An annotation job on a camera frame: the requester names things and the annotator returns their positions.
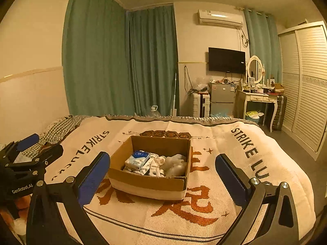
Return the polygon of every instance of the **wardrobe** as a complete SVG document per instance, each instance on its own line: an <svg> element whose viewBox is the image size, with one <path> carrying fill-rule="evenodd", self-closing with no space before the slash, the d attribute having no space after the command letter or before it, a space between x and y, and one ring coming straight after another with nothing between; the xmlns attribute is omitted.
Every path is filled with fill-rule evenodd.
<svg viewBox="0 0 327 245"><path fill-rule="evenodd" d="M327 39L323 21L280 33L282 85L287 97L283 131L315 160L326 136Z"/></svg>

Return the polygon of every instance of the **cardboard box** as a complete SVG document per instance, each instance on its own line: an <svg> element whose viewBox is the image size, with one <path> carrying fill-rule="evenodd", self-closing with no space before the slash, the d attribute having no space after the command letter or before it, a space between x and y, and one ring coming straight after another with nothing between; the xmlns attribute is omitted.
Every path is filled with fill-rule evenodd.
<svg viewBox="0 0 327 245"><path fill-rule="evenodd" d="M181 154L187 157L187 169L184 177L152 177L136 173L127 173L123 169L127 160L136 150L173 156ZM191 167L191 140L164 137L129 137L110 157L108 171L112 187L130 194L160 199L182 200L185 197Z"/></svg>
<svg viewBox="0 0 327 245"><path fill-rule="evenodd" d="M275 93L282 93L284 92L284 87L280 83L275 84Z"/></svg>

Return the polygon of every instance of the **green curtain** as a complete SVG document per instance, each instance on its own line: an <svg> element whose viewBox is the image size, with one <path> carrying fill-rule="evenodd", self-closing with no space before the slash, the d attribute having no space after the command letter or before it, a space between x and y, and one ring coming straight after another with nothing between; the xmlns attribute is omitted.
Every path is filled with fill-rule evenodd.
<svg viewBox="0 0 327 245"><path fill-rule="evenodd" d="M275 82L282 82L282 56L275 19L263 12L244 10L247 30L250 39L250 55L257 55L264 64L265 79L271 75Z"/></svg>
<svg viewBox="0 0 327 245"><path fill-rule="evenodd" d="M62 60L70 114L134 114L125 18L114 0L69 0Z"/></svg>
<svg viewBox="0 0 327 245"><path fill-rule="evenodd" d="M136 113L146 115L157 105L161 115L169 115L178 74L174 7L127 12L126 38ZM177 78L175 108L178 89Z"/></svg>

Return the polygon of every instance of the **oval mirror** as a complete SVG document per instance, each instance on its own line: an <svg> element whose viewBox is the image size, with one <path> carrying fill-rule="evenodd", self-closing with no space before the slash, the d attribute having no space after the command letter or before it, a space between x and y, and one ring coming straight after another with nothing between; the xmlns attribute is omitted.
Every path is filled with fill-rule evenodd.
<svg viewBox="0 0 327 245"><path fill-rule="evenodd" d="M248 77L254 77L254 83L258 84L262 80L264 68L258 56L253 55L246 67Z"/></svg>

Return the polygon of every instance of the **metal screw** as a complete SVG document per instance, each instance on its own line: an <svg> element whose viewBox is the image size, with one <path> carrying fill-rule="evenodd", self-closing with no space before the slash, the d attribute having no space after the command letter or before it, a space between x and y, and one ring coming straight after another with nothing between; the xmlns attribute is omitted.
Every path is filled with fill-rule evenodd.
<svg viewBox="0 0 327 245"><path fill-rule="evenodd" d="M75 178L72 177L72 176L66 178L66 182L67 182L67 183L72 183L74 180L75 180Z"/></svg>
<svg viewBox="0 0 327 245"><path fill-rule="evenodd" d="M41 186L43 185L43 181L38 181L38 182L36 183L36 185L37 185L37 187L41 187Z"/></svg>
<svg viewBox="0 0 327 245"><path fill-rule="evenodd" d="M283 182L282 182L282 187L285 188L285 189L287 189L287 188L289 187L289 186L288 186L288 183L283 181Z"/></svg>
<svg viewBox="0 0 327 245"><path fill-rule="evenodd" d="M260 183L260 181L257 178L252 178L251 183L254 184L254 185L258 185Z"/></svg>

